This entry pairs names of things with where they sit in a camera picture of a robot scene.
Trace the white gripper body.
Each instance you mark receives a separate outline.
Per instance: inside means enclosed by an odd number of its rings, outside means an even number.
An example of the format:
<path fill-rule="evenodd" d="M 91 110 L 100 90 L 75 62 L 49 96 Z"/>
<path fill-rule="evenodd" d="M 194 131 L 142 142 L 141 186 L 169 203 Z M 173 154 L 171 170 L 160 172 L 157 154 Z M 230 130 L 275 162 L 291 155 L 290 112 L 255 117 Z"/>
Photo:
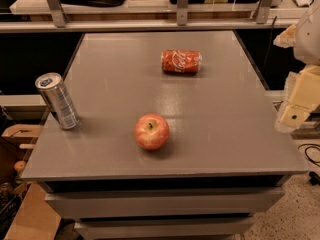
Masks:
<path fill-rule="evenodd" d="M 306 65 L 297 76 L 289 98 L 291 107 L 312 112 L 320 105 L 320 67 Z"/>

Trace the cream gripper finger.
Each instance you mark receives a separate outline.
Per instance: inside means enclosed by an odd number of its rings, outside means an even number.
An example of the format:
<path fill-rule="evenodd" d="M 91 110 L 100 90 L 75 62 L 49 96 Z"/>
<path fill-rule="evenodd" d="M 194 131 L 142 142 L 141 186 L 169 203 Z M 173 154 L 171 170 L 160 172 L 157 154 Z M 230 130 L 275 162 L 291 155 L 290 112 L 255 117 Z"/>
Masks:
<path fill-rule="evenodd" d="M 278 132 L 291 133 L 299 129 L 309 116 L 309 112 L 282 103 L 277 112 L 274 127 Z"/>
<path fill-rule="evenodd" d="M 296 41 L 296 24 L 290 25 L 286 30 L 281 32 L 273 41 L 273 44 L 281 48 L 293 47 Z"/>

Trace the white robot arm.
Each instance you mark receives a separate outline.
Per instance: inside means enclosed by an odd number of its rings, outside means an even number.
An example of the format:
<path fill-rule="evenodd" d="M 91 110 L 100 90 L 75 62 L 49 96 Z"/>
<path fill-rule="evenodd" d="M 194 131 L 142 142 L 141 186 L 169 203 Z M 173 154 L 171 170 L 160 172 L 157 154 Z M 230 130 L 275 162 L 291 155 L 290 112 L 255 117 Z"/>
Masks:
<path fill-rule="evenodd" d="M 320 106 L 320 0 L 313 0 L 299 21 L 278 35 L 273 44 L 292 47 L 294 57 L 305 64 L 299 73 L 288 74 L 275 121 L 277 131 L 290 133 Z"/>

